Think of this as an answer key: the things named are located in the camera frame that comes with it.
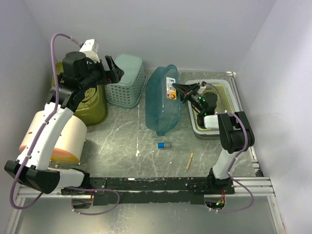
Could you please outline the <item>teal perforated plastic basket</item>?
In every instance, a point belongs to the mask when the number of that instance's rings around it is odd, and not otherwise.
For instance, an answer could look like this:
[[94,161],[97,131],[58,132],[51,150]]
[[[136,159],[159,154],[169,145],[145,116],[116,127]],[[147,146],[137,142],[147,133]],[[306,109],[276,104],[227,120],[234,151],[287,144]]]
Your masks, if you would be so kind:
[[138,56],[121,54],[115,63],[124,75],[119,83],[107,85],[107,101],[117,107],[132,109],[139,104],[147,80],[143,60]]

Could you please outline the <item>blue transparent plastic tub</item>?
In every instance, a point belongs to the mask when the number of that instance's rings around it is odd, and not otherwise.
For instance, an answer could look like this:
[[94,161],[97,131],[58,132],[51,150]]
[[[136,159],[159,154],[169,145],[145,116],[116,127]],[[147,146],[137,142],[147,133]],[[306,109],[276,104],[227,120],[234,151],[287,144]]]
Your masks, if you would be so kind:
[[179,83],[179,75],[177,67],[170,64],[156,68],[146,84],[146,126],[157,136],[174,129],[181,117],[181,100],[174,83]]

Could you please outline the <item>olive green plastic tub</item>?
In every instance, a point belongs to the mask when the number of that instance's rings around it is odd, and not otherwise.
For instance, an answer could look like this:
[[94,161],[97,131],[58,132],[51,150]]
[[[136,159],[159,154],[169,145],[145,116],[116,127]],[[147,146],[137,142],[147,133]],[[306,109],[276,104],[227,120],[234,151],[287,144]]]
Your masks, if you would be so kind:
[[[56,73],[57,76],[63,73],[63,66],[61,62],[56,63]],[[65,94],[68,96],[68,91],[61,86],[60,78],[58,78],[58,82],[60,86],[59,104],[63,104]],[[100,124],[107,117],[107,101],[104,86],[98,85],[96,88],[90,88],[85,92],[84,96],[84,100],[79,103],[73,115],[78,117],[86,126]]]

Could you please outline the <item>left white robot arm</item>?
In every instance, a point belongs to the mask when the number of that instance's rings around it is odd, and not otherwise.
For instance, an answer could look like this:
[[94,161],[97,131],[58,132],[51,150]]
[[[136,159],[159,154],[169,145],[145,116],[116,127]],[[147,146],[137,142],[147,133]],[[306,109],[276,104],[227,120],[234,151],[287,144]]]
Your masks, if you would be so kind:
[[118,83],[124,75],[111,56],[105,59],[110,68],[108,71],[99,59],[92,60],[85,52],[66,54],[62,61],[63,72],[57,77],[45,104],[45,120],[18,159],[5,164],[5,171],[14,178],[12,190],[20,183],[45,194],[63,187],[73,187],[81,195],[90,191],[88,173],[76,169],[50,169],[49,161],[63,128],[84,100],[85,92],[98,85]]

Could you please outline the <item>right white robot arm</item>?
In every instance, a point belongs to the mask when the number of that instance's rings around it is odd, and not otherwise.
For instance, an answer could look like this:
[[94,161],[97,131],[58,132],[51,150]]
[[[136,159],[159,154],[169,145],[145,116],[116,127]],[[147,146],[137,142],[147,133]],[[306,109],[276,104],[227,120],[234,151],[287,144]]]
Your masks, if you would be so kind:
[[219,193],[222,189],[230,191],[233,185],[231,169],[237,158],[254,145],[255,138],[245,112],[230,112],[225,109],[220,91],[211,83],[177,84],[173,87],[189,102],[197,113],[196,121],[201,129],[219,132],[222,150],[217,163],[210,169],[202,182],[187,187],[196,193]]

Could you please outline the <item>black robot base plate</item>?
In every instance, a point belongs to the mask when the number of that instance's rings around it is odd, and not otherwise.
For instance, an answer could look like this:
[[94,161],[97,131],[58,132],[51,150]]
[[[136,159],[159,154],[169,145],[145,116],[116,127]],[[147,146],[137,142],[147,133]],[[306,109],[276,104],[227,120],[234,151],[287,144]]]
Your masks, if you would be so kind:
[[120,204],[139,203],[179,203],[186,202],[194,205],[205,203],[204,196],[220,196],[222,191],[227,195],[234,194],[231,179],[214,179],[207,177],[154,177],[154,178],[126,178],[126,177],[91,177],[85,183],[86,189],[99,189],[91,193],[61,189],[62,195],[92,195],[93,204],[102,206],[115,204],[117,196],[103,189],[117,191]]

